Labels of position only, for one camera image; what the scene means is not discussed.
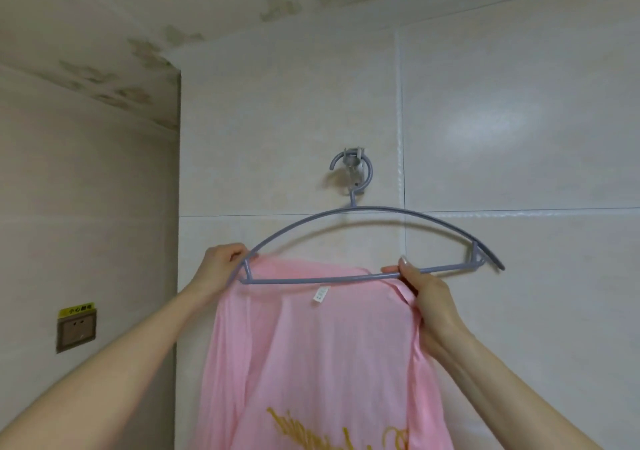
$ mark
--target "white label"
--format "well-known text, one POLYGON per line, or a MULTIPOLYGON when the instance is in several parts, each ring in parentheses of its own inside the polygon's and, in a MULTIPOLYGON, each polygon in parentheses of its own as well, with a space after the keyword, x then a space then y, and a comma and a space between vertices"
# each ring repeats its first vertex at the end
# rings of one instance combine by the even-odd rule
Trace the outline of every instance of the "white label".
POLYGON ((318 303, 322 303, 322 300, 324 300, 324 297, 326 296, 326 292, 329 291, 329 287, 320 287, 318 288, 318 291, 316 292, 316 295, 314 296, 314 301, 317 301, 318 303))

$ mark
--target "hanger hook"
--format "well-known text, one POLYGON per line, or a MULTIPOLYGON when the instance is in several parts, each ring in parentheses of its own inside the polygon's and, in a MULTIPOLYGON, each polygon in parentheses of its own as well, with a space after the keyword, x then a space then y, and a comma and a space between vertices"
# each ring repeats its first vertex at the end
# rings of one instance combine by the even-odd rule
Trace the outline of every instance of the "hanger hook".
POLYGON ((349 198, 351 199, 351 206, 355 207, 355 205, 356 205, 356 200, 355 200, 356 195, 364 192, 364 189, 369 186, 369 184, 371 183, 371 179, 373 178, 373 165, 371 164, 371 160, 369 160, 369 157, 364 154, 364 148, 362 148, 362 147, 345 148, 344 151, 341 151, 340 153, 338 153, 337 155, 335 155, 333 157, 333 160, 331 161, 331 164, 329 165, 329 170, 333 170, 335 168, 335 164, 341 158, 344 158, 344 160, 342 162, 345 165, 349 165, 349 159, 353 158, 353 157, 357 158, 358 160, 362 160, 362 161, 364 161, 364 163, 367 164, 367 178, 365 179, 365 181, 362 182, 361 185, 357 185, 356 187, 350 187, 349 188, 349 198))

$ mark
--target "hand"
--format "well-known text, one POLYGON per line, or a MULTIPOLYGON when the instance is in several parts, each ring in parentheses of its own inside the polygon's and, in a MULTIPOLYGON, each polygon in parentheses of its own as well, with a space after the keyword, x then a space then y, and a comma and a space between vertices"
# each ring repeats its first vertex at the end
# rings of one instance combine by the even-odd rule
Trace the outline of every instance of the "hand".
POLYGON ((227 288, 229 276, 248 251, 242 243, 209 248, 193 279, 182 292, 201 296, 205 303, 213 300, 227 288))
POLYGON ((422 315, 420 345, 429 354, 436 355, 441 351, 447 337, 468 333, 449 286, 440 278, 420 273, 404 256, 398 261, 398 266, 385 266, 382 271, 399 271, 404 283, 417 292, 416 306, 422 315))

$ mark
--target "tiled wall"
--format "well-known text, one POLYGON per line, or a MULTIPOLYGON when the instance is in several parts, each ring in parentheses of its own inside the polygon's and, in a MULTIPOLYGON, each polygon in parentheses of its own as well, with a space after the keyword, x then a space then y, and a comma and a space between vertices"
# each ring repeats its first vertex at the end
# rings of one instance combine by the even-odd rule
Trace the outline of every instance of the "tiled wall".
MULTIPOLYGON (((172 297, 177 276, 177 142, 29 88, 40 98, 0 87, 0 428, 172 297), (57 355, 58 310, 88 301, 96 340, 57 355)), ((173 382, 171 354, 116 449, 173 447, 173 382)))
MULTIPOLYGON (((333 155, 364 146, 361 204, 436 212, 507 271, 447 278, 467 324, 608 449, 640 440, 640 0, 515 0, 309 46, 255 72, 183 66, 179 286, 207 246, 253 245, 346 203, 333 155)), ((435 230, 358 214, 272 248, 376 270, 457 262, 435 230)), ((215 307, 178 345, 176 448, 195 423, 215 307)), ((496 449, 441 374, 456 447, 496 449)))

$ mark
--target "yellow warning sticker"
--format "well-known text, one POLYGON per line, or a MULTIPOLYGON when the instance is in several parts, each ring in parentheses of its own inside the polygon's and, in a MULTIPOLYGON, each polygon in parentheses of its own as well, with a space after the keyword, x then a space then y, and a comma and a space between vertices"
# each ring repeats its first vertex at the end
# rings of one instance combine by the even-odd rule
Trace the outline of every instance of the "yellow warning sticker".
POLYGON ((82 305, 76 305, 75 307, 69 307, 68 309, 62 309, 58 312, 58 318, 63 319, 65 317, 69 317, 72 315, 81 314, 83 312, 87 312, 88 310, 94 310, 95 303, 84 303, 82 305))

